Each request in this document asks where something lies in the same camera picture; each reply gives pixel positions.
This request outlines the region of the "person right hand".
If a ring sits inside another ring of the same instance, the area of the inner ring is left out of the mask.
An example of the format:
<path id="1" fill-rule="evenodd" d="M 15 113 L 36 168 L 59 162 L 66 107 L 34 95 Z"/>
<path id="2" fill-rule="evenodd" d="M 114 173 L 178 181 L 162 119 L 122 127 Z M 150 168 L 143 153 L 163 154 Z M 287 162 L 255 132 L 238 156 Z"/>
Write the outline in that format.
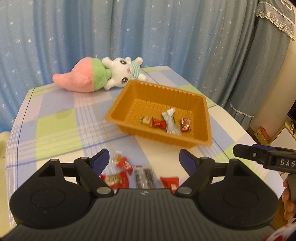
<path id="1" fill-rule="evenodd" d="M 293 210 L 295 208 L 295 203 L 293 203 L 290 199 L 290 188 L 287 181 L 287 178 L 283 182 L 283 187 L 285 188 L 282 193 L 282 202 L 284 208 L 284 218 L 286 220 L 291 220 L 294 217 Z"/>

